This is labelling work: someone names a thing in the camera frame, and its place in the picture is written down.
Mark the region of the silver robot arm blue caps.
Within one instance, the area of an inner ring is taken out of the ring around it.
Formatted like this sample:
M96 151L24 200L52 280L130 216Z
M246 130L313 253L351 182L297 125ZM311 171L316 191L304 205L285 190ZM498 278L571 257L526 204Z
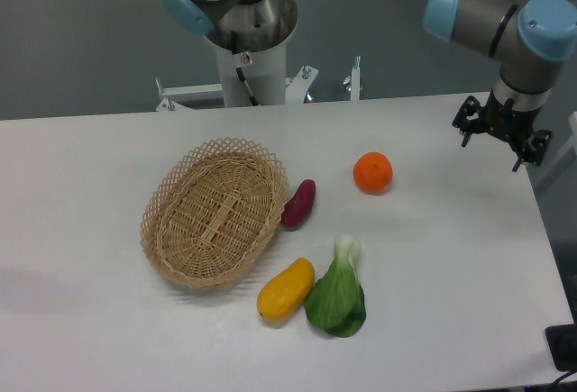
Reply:
M316 72L286 78L286 45L298 23L295 0L162 0L187 32L204 36L217 58L228 107L300 104ZM541 164L552 134L535 130L563 64L576 48L576 9L567 0L428 0L425 30L500 64L488 100L468 97L453 119L464 138L486 133L519 164Z

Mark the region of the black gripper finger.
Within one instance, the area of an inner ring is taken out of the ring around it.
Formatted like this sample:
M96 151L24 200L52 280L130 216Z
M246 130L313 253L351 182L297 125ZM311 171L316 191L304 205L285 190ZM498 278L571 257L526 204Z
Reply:
M480 101L468 96L453 119L452 126L463 137L461 146L466 147L471 137L486 132L485 111Z
M552 139L553 132L549 130L532 131L528 136L514 136L510 142L510 147L515 152L517 161L512 171L517 172L522 165L539 167Z

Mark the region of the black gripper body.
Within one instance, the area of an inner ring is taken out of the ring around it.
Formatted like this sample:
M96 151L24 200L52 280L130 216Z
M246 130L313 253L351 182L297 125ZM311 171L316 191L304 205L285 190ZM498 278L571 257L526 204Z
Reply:
M479 114L479 133L487 133L509 145L524 145L533 134L533 122L539 109L518 111L511 98L499 99L490 92Z

